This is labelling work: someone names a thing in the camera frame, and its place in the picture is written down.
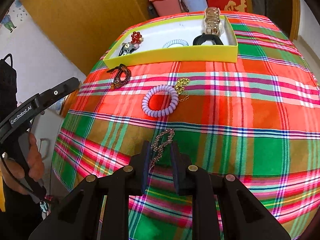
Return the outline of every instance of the brown beaded bracelet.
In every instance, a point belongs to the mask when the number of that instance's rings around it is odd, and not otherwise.
[[[128,84],[131,78],[131,71],[124,64],[120,64],[120,66],[114,68],[113,70],[118,69],[118,72],[113,79],[113,83],[111,84],[111,89],[117,89],[123,87]],[[121,80],[121,74],[125,74],[125,79]]]

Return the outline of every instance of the table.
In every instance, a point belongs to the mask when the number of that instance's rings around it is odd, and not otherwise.
[[[98,61],[57,138],[54,171],[72,190],[88,174],[106,176],[127,165],[144,140],[174,128],[182,153],[208,172],[235,174],[295,239],[320,202],[319,85],[268,18],[222,13],[237,36],[237,63],[130,66],[130,82],[111,90],[115,72],[107,73]],[[167,117],[146,116],[141,109],[145,93],[182,77],[191,80],[189,99]],[[161,95],[150,102],[156,108],[167,103]],[[191,239],[191,198],[174,192],[168,150],[149,174],[146,195],[130,197],[130,239]]]

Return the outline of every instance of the red box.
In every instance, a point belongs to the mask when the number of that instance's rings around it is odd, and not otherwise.
[[[248,12],[247,0],[207,0],[208,7],[218,7],[221,11]]]

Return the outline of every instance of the gold chain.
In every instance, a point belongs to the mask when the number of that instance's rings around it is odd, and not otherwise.
[[[190,79],[188,78],[180,78],[176,85],[174,86],[176,92],[178,93],[178,95],[181,95],[181,93],[184,91],[184,87],[186,85],[188,85],[190,82]],[[189,98],[189,94],[188,92],[186,92],[186,96],[183,99],[180,99],[178,102],[183,102],[186,101]]]
[[[164,136],[166,133],[168,133],[167,140],[158,146],[160,138],[162,136]],[[156,162],[161,159],[164,147],[166,147],[168,144],[172,143],[173,136],[174,136],[174,129],[167,129],[167,130],[161,132],[159,135],[157,135],[154,143],[151,145],[151,149],[154,152],[158,152],[158,154],[150,161],[149,170],[151,170],[153,168],[153,166],[155,166]]]

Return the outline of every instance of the metal screw cap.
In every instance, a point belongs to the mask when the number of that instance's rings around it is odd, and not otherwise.
[[[188,169],[189,169],[189,171],[197,171],[197,170],[198,170],[198,167],[195,166],[195,165],[190,165],[190,166],[188,167]]]
[[[125,172],[130,172],[130,171],[133,171],[133,167],[130,166],[130,165],[127,165],[127,166],[124,166],[124,167],[123,167],[123,170],[124,170]]]
[[[88,175],[88,176],[85,178],[85,180],[86,180],[87,182],[93,182],[93,181],[95,181],[95,179],[96,179],[96,176],[94,176],[94,175]]]
[[[228,174],[228,175],[226,176],[226,179],[227,179],[228,181],[234,181],[236,178],[235,178],[235,176],[233,176],[232,174]]]

